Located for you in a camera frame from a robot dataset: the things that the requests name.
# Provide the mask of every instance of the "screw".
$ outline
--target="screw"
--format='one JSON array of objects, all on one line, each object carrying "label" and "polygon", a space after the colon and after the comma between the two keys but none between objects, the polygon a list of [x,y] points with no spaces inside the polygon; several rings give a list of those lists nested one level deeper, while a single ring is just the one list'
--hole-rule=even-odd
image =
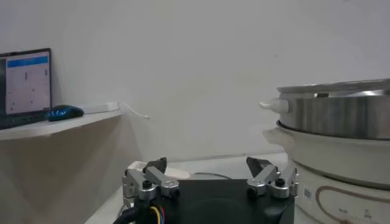
[{"label": "screw", "polygon": [[251,181],[252,181],[254,184],[260,184],[260,182],[261,182],[261,181],[256,180],[256,179],[251,179]]},{"label": "screw", "polygon": [[152,187],[152,182],[150,182],[149,180],[144,180],[142,182],[142,188],[144,189],[149,189]]},{"label": "screw", "polygon": [[285,185],[285,181],[281,178],[278,178],[276,181],[275,181],[275,185],[277,187],[283,187]]}]

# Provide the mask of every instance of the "cable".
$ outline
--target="cable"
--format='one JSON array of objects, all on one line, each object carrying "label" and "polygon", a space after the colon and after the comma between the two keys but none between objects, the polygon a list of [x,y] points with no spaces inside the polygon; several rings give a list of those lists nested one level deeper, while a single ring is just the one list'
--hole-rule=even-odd
[{"label": "cable", "polygon": [[192,174],[212,175],[212,176],[216,176],[216,177],[223,177],[223,178],[228,179],[228,180],[232,180],[233,179],[233,178],[230,178],[228,176],[225,176],[225,175],[222,175],[222,174],[218,174],[218,173],[195,172],[195,173],[192,173]]},{"label": "cable", "polygon": [[129,106],[129,104],[127,104],[126,102],[124,101],[120,101],[120,104],[123,104],[125,105],[131,112],[133,112],[135,115],[139,116],[139,117],[143,117],[145,119],[150,119],[151,117],[149,117],[148,115],[143,115],[143,114],[140,114],[139,112],[135,111],[132,107]]},{"label": "cable", "polygon": [[165,212],[164,212],[164,209],[163,209],[163,207],[161,207],[161,206],[159,206],[159,208],[160,208],[160,212],[161,212],[161,216],[163,217],[163,224],[165,223]]},{"label": "cable", "polygon": [[161,224],[160,212],[158,211],[158,209],[155,206],[151,206],[151,210],[153,210],[157,215],[157,224]]},{"label": "cable", "polygon": [[119,210],[118,214],[116,215],[116,218],[122,215],[122,211],[124,209],[125,205],[122,205],[121,209]]},{"label": "cable", "polygon": [[139,210],[136,208],[129,208],[123,210],[121,216],[119,216],[113,224],[128,224],[134,222],[139,214]]}]

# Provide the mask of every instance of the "laptop screen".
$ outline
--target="laptop screen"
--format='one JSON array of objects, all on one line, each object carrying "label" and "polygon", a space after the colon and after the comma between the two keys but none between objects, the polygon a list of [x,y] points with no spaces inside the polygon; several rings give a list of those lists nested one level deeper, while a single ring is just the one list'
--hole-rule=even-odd
[{"label": "laptop screen", "polygon": [[51,107],[50,51],[0,56],[0,79],[5,78],[5,113],[19,114]]}]

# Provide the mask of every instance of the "colored wire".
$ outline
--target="colored wire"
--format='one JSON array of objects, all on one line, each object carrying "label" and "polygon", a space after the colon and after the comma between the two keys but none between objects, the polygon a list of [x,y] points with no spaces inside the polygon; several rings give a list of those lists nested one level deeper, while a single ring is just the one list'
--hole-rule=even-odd
[{"label": "colored wire", "polygon": [[161,215],[163,216],[163,224],[165,223],[165,211],[163,209],[163,207],[160,206],[160,212],[161,212]]},{"label": "colored wire", "polygon": [[161,212],[161,210],[160,210],[160,215],[161,215],[161,224],[164,224],[164,216],[163,216],[163,213]]},{"label": "colored wire", "polygon": [[155,206],[151,206],[151,210],[153,210],[157,215],[157,224],[161,224],[160,212],[158,209]]}]

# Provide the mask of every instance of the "white cable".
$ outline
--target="white cable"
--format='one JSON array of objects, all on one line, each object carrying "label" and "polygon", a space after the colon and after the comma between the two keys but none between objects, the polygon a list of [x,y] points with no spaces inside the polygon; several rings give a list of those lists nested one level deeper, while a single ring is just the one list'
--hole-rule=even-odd
[{"label": "white cable", "polygon": [[147,115],[143,115],[143,114],[140,114],[138,113],[137,111],[135,111],[132,107],[129,106],[129,104],[127,104],[126,102],[124,101],[121,101],[121,104],[125,105],[131,112],[133,112],[135,115],[139,116],[139,117],[143,117],[145,119],[150,119],[151,117],[147,116]]},{"label": "white cable", "polygon": [[225,175],[222,175],[222,174],[219,174],[219,173],[194,172],[194,173],[191,173],[191,174],[211,175],[211,176],[216,176],[216,177],[222,177],[222,178],[225,178],[225,179],[228,179],[228,180],[232,180],[232,179],[233,179],[233,178],[231,178],[231,177],[228,177],[228,176],[225,176]]}]

